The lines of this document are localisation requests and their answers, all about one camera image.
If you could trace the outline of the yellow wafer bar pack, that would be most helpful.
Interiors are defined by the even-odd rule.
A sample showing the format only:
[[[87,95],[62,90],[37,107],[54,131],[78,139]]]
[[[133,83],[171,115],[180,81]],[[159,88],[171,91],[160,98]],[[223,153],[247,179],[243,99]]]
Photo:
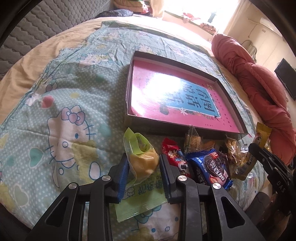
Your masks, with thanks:
[[[272,129],[268,126],[257,123],[256,124],[256,133],[252,143],[248,146],[246,154],[241,159],[238,167],[235,168],[233,178],[239,179],[241,181],[247,178],[247,175],[255,166],[255,163],[258,160],[259,150],[263,149],[267,143]]]

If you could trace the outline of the clear pack brown bread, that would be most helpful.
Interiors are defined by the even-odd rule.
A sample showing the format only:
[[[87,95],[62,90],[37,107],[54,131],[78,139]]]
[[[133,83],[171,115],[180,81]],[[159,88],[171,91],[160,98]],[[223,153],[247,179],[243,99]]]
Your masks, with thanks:
[[[233,173],[243,161],[240,143],[236,139],[227,137],[225,145],[227,148],[229,167],[231,172]]]

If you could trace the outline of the blue oreo cookie pack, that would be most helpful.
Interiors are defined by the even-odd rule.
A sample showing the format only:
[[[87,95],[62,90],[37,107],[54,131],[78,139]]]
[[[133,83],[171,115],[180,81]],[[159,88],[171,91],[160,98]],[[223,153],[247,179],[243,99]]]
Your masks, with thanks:
[[[215,149],[186,154],[186,161],[191,167],[192,179],[199,184],[219,183],[225,190],[233,184],[230,178],[228,159],[225,154]]]

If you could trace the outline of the green yellow cake snack pack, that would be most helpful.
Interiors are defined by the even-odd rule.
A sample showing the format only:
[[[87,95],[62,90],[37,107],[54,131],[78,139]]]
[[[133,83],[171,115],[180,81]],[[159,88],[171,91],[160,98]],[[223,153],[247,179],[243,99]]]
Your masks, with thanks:
[[[159,170],[159,155],[149,140],[127,128],[123,145],[130,167],[125,192],[115,205],[118,222],[167,203]]]

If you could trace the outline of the red quilted comforter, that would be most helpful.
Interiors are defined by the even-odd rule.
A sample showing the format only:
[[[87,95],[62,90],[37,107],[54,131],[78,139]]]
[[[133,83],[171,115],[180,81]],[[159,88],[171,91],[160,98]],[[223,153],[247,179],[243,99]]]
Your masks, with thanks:
[[[272,152],[289,165],[295,157],[295,129],[287,110],[287,97],[280,80],[254,62],[232,37],[216,34],[212,39],[215,58],[234,75],[263,123],[272,129]]]

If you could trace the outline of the red candy wrapper pack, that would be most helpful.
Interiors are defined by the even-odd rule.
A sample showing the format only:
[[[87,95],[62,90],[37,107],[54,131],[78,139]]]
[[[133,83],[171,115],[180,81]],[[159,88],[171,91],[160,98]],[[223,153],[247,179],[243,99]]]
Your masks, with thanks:
[[[181,175],[191,178],[188,163],[177,142],[164,138],[162,152],[167,156],[170,165],[178,167]]]

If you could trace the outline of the round cake green label pack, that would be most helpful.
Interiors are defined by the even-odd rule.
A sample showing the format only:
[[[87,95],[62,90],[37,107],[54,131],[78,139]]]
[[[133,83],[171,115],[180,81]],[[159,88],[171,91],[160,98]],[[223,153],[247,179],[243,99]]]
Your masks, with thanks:
[[[185,135],[184,142],[184,151],[186,154],[199,151],[209,151],[213,148],[215,148],[215,141],[209,140],[204,142],[203,138],[199,136],[196,129],[193,126],[189,127],[189,130]]]

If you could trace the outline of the hello kitty patterned blanket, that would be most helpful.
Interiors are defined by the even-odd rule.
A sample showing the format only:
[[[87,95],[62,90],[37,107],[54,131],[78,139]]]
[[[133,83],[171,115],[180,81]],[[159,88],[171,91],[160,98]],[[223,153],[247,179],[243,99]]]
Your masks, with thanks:
[[[248,108],[206,51],[156,30],[105,21],[80,46],[62,49],[1,124],[1,205],[24,225],[25,240],[70,183],[93,183],[126,154],[126,83],[135,51],[216,77],[247,127],[248,134],[236,139],[252,142]],[[186,158],[188,130],[181,137],[133,132],[145,136],[159,156],[164,138],[174,140]],[[167,201],[123,222],[115,205],[109,206],[112,240],[178,240],[180,204]]]

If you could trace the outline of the dark cardboard box tray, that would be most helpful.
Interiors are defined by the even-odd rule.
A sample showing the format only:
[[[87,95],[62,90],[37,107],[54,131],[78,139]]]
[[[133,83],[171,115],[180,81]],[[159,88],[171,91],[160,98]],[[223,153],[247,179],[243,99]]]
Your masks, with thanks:
[[[214,76],[187,64],[135,51],[125,95],[125,126],[135,132],[181,137],[193,127],[202,137],[248,134],[238,108]]]

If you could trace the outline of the pink blue book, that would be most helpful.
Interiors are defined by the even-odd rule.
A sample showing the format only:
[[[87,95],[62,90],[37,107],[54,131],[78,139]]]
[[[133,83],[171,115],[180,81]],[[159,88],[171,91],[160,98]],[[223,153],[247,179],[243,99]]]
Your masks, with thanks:
[[[127,113],[139,120],[245,133],[229,94],[213,76],[135,57],[127,88]]]

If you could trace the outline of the white air conditioner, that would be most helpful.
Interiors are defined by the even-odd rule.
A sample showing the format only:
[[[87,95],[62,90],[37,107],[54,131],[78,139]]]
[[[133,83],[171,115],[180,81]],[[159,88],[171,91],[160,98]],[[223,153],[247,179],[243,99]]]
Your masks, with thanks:
[[[274,33],[276,33],[277,35],[282,37],[282,34],[280,33],[280,31],[277,29],[277,27],[270,20],[265,19],[265,18],[261,18],[260,24],[264,25],[265,27],[267,27],[268,29],[270,29],[271,31],[273,31]]]

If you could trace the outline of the beige bed sheet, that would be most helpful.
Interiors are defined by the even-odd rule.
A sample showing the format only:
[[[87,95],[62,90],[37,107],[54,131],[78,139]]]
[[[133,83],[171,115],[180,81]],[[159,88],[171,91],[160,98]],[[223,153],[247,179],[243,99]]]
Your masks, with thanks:
[[[144,29],[156,30],[189,44],[201,46],[211,57],[214,56],[210,42],[176,23],[147,16],[107,17],[88,20],[39,44],[6,73],[1,80],[1,123],[16,107],[23,95],[39,79],[47,64],[59,55],[61,49],[80,46],[105,21],[118,21]]]

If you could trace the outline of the stack of folded clothes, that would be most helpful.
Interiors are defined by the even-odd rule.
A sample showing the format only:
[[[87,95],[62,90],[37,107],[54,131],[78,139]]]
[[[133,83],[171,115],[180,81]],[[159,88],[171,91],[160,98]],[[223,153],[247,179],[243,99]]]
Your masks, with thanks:
[[[149,1],[113,0],[113,5],[118,9],[127,9],[138,14],[152,14]]]

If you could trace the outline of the grey quilted headboard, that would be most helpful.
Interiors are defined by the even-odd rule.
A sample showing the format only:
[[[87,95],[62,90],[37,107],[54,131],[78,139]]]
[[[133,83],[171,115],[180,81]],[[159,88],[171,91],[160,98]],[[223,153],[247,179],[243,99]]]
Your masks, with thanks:
[[[41,1],[20,20],[2,44],[1,78],[37,45],[112,7],[112,1]]]

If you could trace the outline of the dark blue patterned cloth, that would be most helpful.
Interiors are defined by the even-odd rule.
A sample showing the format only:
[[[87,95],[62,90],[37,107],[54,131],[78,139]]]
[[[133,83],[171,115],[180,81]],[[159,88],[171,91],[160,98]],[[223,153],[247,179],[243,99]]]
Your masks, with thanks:
[[[133,11],[127,10],[127,9],[115,9],[115,10],[109,10],[109,11],[103,11],[102,13],[99,13],[94,18],[105,18],[105,17],[126,17],[126,16],[132,16],[134,14]]]

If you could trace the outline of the black wall television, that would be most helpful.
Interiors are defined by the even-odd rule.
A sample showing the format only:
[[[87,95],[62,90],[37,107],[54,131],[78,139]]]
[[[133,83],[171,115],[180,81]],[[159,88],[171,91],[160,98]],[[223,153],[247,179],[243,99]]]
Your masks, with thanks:
[[[276,76],[285,86],[286,90],[290,94],[291,98],[295,100],[296,98],[296,71],[288,61],[283,58],[274,70]]]

